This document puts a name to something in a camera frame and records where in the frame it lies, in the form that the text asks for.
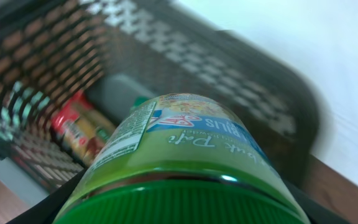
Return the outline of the green lidded spice jar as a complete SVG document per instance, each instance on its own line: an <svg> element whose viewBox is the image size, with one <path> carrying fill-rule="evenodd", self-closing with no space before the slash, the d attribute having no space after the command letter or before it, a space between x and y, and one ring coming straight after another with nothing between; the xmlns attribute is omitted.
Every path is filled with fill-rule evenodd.
<svg viewBox="0 0 358 224"><path fill-rule="evenodd" d="M162 95L115 130L56 223L308 223L242 121L218 102Z"/></svg>

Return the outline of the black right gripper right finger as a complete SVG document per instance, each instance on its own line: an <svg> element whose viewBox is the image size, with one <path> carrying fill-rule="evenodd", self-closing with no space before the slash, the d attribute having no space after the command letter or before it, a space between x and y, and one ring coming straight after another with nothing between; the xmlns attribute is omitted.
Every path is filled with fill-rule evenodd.
<svg viewBox="0 0 358 224"><path fill-rule="evenodd" d="M284 183L312 224L350 224L345 219L316 203L289 181L284 180Z"/></svg>

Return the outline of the teal wet wipes pack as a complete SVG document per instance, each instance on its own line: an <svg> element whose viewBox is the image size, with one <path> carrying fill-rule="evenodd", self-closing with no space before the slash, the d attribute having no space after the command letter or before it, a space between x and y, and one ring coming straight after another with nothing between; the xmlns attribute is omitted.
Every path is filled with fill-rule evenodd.
<svg viewBox="0 0 358 224"><path fill-rule="evenodd" d="M25 128L30 115L46 107L50 98L41 91L24 87L20 81L15 82L9 95L8 105L0 113L0 137L12 140L22 128Z"/></svg>

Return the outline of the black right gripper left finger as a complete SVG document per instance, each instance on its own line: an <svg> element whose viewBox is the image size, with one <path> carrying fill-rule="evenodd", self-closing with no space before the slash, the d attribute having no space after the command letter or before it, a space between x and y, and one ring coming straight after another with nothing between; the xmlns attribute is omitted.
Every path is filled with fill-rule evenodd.
<svg viewBox="0 0 358 224"><path fill-rule="evenodd" d="M85 172L86 169L80 171L54 193L6 224L51 224Z"/></svg>

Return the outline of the orange San Remo spaghetti pack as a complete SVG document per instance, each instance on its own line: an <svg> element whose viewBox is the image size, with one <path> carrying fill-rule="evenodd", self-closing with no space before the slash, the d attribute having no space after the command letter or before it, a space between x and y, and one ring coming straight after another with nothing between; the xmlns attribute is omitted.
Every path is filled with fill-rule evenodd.
<svg viewBox="0 0 358 224"><path fill-rule="evenodd" d="M83 91L75 93L52 117L52 127L87 166L116 130L116 126L88 102Z"/></svg>

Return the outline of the grey plastic mesh basket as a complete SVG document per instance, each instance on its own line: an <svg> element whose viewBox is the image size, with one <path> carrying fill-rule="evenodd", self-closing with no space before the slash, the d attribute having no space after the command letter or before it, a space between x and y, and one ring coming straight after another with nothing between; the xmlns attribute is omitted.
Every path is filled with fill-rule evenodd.
<svg viewBox="0 0 358 224"><path fill-rule="evenodd" d="M168 1L0 1L0 113L17 81L50 101L12 140L0 137L0 156L48 192L60 183L42 177L36 162L50 157L65 177L82 166L52 129L79 91L114 123L139 95L212 98L238 115L295 186L320 126L316 99L293 70Z"/></svg>

